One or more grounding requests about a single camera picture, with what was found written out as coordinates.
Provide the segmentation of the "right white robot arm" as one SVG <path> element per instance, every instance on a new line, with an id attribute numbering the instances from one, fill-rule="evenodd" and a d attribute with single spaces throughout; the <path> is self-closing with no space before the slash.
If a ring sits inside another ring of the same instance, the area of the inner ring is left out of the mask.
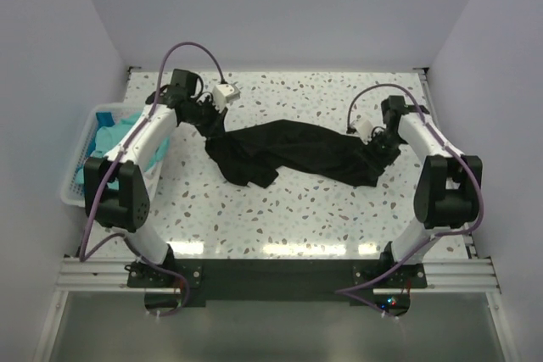
<path id="1" fill-rule="evenodd" d="M 443 237 L 461 236 L 479 227 L 484 203 L 481 191 L 482 160 L 451 145 L 434 127 L 429 112 L 401 96 L 381 103 L 384 129 L 370 135 L 360 155 L 377 180 L 407 145 L 422 163 L 413 198 L 414 218 L 379 255 L 381 282 L 396 288 L 408 277 L 408 266 L 419 265 L 429 249 Z"/>

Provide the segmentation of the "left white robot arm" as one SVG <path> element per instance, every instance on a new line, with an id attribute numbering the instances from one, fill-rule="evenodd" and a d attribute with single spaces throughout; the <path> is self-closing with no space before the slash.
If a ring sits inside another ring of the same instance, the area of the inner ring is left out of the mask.
<path id="1" fill-rule="evenodd" d="M 207 92 L 200 75 L 175 69 L 166 85 L 158 85 L 145 101 L 129 131 L 103 156 L 90 157 L 83 166 L 87 225 L 79 259 L 87 261 L 93 224 L 115 229 L 156 287 L 168 287 L 176 277 L 171 246 L 147 219 L 151 192 L 144 173 L 160 145 L 181 124 L 193 125 L 206 137 L 224 130 L 227 105 L 239 97 L 238 89 L 221 80 Z"/>

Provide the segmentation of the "black t shirt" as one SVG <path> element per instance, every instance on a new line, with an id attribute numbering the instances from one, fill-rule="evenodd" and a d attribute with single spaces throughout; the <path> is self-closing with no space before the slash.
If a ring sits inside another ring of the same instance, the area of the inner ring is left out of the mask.
<path id="1" fill-rule="evenodd" d="M 205 151 L 234 185 L 269 187 L 281 167 L 321 175 L 352 187 L 375 187 L 373 175 L 356 151 L 362 142 L 319 125 L 275 120 L 205 141 Z"/>

